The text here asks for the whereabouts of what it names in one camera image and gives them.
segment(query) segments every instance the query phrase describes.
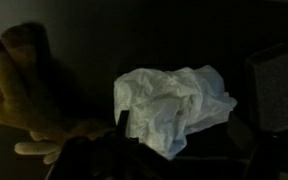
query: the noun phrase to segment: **dark background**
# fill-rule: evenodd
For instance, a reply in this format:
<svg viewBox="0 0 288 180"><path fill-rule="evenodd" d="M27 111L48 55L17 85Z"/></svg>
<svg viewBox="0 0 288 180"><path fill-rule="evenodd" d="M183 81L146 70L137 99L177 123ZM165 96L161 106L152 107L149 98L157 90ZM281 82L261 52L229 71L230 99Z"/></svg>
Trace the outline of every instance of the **dark background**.
<svg viewBox="0 0 288 180"><path fill-rule="evenodd" d="M47 33L52 59L41 60L40 73L63 111L106 120L113 117L113 82L122 73L206 64L223 76L238 101L235 113L247 120L245 59L288 43L288 4L265 1L0 0L0 34L22 23ZM234 152L224 128L189 137L186 152ZM26 132L0 129L0 179L44 178L47 168L38 158L12 152L27 138Z"/></svg>

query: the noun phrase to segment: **crumpled paper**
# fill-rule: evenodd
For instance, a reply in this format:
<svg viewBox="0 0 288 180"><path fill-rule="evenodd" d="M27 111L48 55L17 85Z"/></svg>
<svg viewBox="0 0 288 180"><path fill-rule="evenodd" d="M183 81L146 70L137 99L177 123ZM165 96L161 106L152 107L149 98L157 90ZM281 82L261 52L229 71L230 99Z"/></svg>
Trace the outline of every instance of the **crumpled paper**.
<svg viewBox="0 0 288 180"><path fill-rule="evenodd" d="M186 135L228 121L236 106L211 66L174 72L137 69L114 83L115 120L129 110L127 137L139 138L167 159L187 144Z"/></svg>

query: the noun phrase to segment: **crumpled tissue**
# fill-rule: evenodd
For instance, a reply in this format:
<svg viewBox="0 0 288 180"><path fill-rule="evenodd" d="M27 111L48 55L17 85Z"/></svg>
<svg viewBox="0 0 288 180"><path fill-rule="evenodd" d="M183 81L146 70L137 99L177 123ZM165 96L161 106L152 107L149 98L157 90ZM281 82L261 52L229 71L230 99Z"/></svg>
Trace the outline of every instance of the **crumpled tissue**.
<svg viewBox="0 0 288 180"><path fill-rule="evenodd" d="M129 110L126 136L167 159L186 146L186 135L228 121L236 104L208 65L174 72L141 68L114 83L116 123L121 111Z"/></svg>

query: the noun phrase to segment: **dark surface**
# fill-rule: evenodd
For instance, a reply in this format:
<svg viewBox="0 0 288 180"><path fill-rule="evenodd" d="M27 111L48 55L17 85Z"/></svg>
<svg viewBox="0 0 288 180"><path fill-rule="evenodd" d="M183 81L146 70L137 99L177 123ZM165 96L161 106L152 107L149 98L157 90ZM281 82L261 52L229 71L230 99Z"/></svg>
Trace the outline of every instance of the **dark surface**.
<svg viewBox="0 0 288 180"><path fill-rule="evenodd" d="M52 62L44 59L41 73L65 113L103 119L113 117L113 81L121 73L139 67L175 70L210 64L223 76L226 90L238 101L235 113L245 121L244 60L288 43L288 4L272 2L0 0L0 34L27 22L46 30ZM225 127L190 136L183 153L234 154ZM13 144L3 144L0 149L12 149ZM5 167L18 164L0 162L9 162ZM17 179L0 174L3 178Z"/></svg>

